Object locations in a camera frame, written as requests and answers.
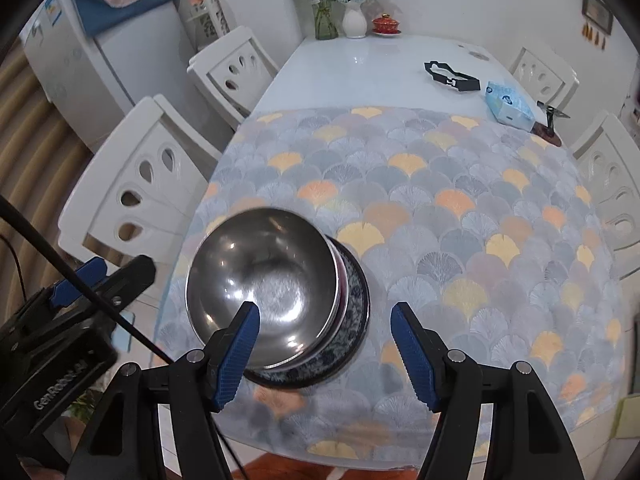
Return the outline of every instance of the tablecloth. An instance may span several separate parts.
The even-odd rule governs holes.
[[[234,213],[264,205],[301,214],[352,251],[370,289],[370,325],[356,357],[323,383],[283,392],[243,379],[216,416],[232,439],[337,466],[419,466],[437,415],[415,397],[391,337],[397,301],[480,364],[530,362],[569,431],[613,407],[625,368],[623,305],[566,149],[418,109],[249,119],[210,180],[161,307],[156,341],[172,357],[202,346],[185,306],[199,243]],[[476,460],[488,449],[490,408]]]

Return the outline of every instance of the gaiwan lid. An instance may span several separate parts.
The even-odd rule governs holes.
[[[397,27],[400,22],[394,20],[390,14],[383,14],[379,18],[373,20],[374,25],[379,27],[382,25],[383,27]]]

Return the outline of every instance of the silver bolt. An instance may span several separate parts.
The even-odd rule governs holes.
[[[527,375],[531,373],[531,365],[524,361],[518,361],[516,363],[516,370],[519,371],[521,374]]]
[[[125,377],[129,377],[138,371],[138,365],[135,363],[125,363],[120,367],[120,373]]]
[[[199,363],[204,359],[204,352],[202,350],[191,350],[187,354],[187,361],[190,363]]]
[[[449,350],[447,357],[455,363],[461,363],[466,359],[466,355],[462,350]]]

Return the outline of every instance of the framed picture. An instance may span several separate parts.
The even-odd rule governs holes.
[[[582,0],[582,13],[608,36],[613,28],[613,12],[602,0]]]

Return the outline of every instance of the chair backrest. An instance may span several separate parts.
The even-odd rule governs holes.
[[[278,73],[248,27],[237,27],[193,56],[187,69],[204,97],[233,128],[246,118]]]
[[[91,238],[127,256],[150,256],[158,286],[147,293],[158,299],[159,279],[173,266],[207,189],[180,137],[220,155],[162,96],[143,98],[95,154],[58,219],[60,247],[79,260],[94,256]]]
[[[571,150],[615,250],[640,242],[640,149],[603,110]]]
[[[522,39],[510,72],[534,101],[559,110],[566,107],[580,84],[574,69],[537,38]]]

